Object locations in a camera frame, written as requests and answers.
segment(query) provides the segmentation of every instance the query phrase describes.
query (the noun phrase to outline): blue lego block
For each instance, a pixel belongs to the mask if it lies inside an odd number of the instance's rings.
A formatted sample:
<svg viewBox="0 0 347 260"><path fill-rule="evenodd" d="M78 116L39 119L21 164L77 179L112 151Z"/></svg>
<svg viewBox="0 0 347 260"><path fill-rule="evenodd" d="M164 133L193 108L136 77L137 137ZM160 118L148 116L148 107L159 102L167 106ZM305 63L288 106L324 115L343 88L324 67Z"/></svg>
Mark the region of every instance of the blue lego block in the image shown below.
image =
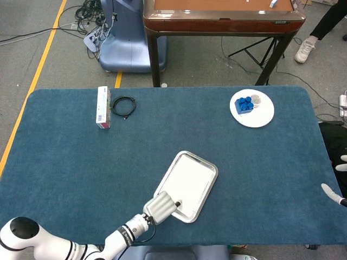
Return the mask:
<svg viewBox="0 0 347 260"><path fill-rule="evenodd" d="M235 101L235 107L238 114L249 113L253 110L252 98L250 96L246 98L239 98Z"/></svg>

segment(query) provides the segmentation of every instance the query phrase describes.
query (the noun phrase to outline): small box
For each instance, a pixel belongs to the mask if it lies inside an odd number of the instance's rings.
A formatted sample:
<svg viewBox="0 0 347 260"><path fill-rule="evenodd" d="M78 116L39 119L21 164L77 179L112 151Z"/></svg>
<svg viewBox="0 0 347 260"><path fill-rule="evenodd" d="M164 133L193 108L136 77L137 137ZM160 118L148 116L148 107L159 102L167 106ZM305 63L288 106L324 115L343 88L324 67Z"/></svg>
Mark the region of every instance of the small box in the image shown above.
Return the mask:
<svg viewBox="0 0 347 260"><path fill-rule="evenodd" d="M111 127L111 92L107 86L98 87L97 125L100 128Z"/></svg>

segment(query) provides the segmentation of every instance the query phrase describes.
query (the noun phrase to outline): wooden table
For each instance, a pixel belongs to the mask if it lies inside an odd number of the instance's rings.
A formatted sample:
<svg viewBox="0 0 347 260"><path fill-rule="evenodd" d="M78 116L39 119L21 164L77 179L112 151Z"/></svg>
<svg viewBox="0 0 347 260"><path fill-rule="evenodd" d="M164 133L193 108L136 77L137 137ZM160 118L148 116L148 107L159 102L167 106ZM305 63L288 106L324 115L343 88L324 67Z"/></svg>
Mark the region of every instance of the wooden table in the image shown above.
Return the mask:
<svg viewBox="0 0 347 260"><path fill-rule="evenodd" d="M160 86L157 38L160 36L274 37L274 48L256 85L264 85L281 55L304 23L302 9L290 0L145 0L144 24L148 38L153 86Z"/></svg>

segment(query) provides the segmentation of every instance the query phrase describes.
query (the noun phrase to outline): blue machine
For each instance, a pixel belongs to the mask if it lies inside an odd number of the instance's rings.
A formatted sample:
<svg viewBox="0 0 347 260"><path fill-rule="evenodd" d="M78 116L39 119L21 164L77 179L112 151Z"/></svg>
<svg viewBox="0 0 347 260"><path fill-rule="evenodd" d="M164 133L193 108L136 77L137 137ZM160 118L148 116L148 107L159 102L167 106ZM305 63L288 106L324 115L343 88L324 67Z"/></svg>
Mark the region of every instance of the blue machine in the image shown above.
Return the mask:
<svg viewBox="0 0 347 260"><path fill-rule="evenodd" d="M111 72L151 72L143 23L143 0L101 0L106 22L112 24L112 1L117 19L102 45L100 64ZM167 37L158 38L159 68L166 67Z"/></svg>

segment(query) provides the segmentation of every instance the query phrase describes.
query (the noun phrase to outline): metal tray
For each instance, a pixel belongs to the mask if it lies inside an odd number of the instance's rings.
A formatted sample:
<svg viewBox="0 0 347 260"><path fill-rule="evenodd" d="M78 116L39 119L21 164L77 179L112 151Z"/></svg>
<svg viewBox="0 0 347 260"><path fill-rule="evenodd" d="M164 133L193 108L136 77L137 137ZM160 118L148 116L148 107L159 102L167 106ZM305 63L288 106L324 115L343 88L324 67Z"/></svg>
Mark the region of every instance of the metal tray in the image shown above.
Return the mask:
<svg viewBox="0 0 347 260"><path fill-rule="evenodd" d="M154 196L166 191L175 202L181 202L172 215L183 222L192 223L199 216L217 176L218 169L214 164L188 151L181 151Z"/></svg>

